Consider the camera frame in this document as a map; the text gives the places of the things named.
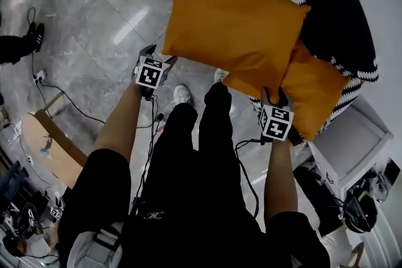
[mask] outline white shelf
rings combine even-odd
[[[309,145],[326,184],[345,200],[347,190],[382,162],[381,151],[392,138],[352,105]]]

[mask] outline logo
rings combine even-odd
[[[149,213],[147,214],[147,217],[144,217],[144,219],[162,219],[162,212],[153,212],[153,213]]]

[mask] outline pillow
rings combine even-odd
[[[264,80],[276,95],[310,10],[290,0],[174,0],[164,54]]]
[[[261,99],[261,85],[269,81],[268,77],[261,80],[258,87],[253,87],[242,76],[231,72],[224,83]],[[343,77],[330,63],[311,56],[305,45],[300,40],[297,41],[281,86],[293,101],[293,125],[306,140],[314,140],[349,80],[349,77]]]

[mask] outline black shoe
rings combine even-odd
[[[44,24],[39,24],[38,28],[36,29],[35,33],[35,41],[36,41],[36,50],[35,52],[37,53],[40,51],[40,48],[42,47],[42,41],[43,41],[43,36],[45,35],[45,25]]]
[[[36,32],[36,24],[31,23],[26,36],[29,38],[35,37],[35,32]]]

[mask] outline floor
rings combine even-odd
[[[35,20],[43,22],[46,27],[42,49],[34,56],[34,71],[44,68],[46,81],[63,88],[76,105],[91,116],[107,119],[131,80],[131,71],[140,49],[156,43],[157,54],[165,59],[160,51],[172,0],[0,0],[3,14],[0,35],[25,35],[28,29],[26,14],[32,6],[36,8]],[[17,128],[21,127],[24,113],[36,111],[44,104],[31,79],[31,59],[28,56],[14,66],[2,66],[0,71],[0,92]],[[168,115],[174,106],[175,86],[184,83],[190,89],[199,115],[193,132],[195,148],[198,145],[198,124],[205,107],[204,95],[214,82],[214,72],[212,67],[180,58],[166,83],[156,91],[159,111]],[[45,100],[49,101],[58,91],[42,88],[42,92]],[[248,98],[234,90],[231,93],[234,143],[259,137],[258,120]],[[61,99],[51,112],[62,131],[84,153],[89,154],[102,124],[80,115],[66,98]],[[143,102],[139,125],[150,124],[150,115],[151,104]],[[138,187],[149,140],[149,129],[137,131],[130,163],[133,191]],[[47,187],[42,180],[50,183],[52,188],[47,190],[51,193],[65,189],[35,160],[33,168],[30,167],[12,128],[0,132],[0,144],[13,161],[18,159],[28,168],[30,180],[39,190]],[[260,200],[263,199],[269,152],[270,145],[261,147],[256,144],[249,144],[240,152]],[[308,154],[303,146],[292,149],[293,163],[300,164]],[[244,178],[242,186],[247,208],[254,212],[255,200]],[[260,211],[259,223],[262,222]]]

